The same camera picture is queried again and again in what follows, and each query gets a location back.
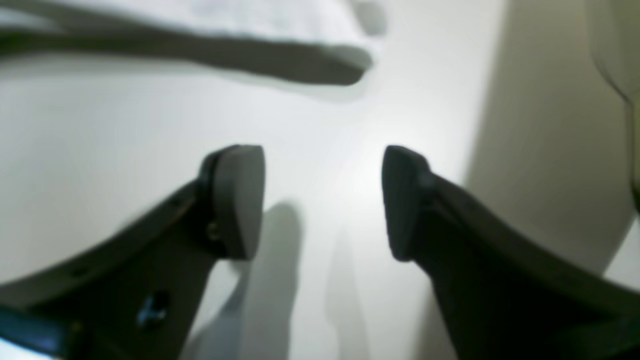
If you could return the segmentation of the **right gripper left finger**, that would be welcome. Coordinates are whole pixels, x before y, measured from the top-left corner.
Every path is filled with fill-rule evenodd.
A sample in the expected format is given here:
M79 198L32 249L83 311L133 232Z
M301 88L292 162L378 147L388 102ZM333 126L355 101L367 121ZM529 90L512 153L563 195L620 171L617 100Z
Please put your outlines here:
M260 145L206 156L197 177L98 246L3 284L3 360L176 360L216 262L258 250Z

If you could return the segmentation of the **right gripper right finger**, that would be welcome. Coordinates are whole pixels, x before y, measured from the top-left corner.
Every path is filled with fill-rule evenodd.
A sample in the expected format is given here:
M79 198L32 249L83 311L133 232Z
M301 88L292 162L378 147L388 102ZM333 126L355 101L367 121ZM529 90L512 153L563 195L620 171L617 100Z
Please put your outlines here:
M526 239L423 155L389 145L390 251L417 264L460 360L637 360L640 297Z

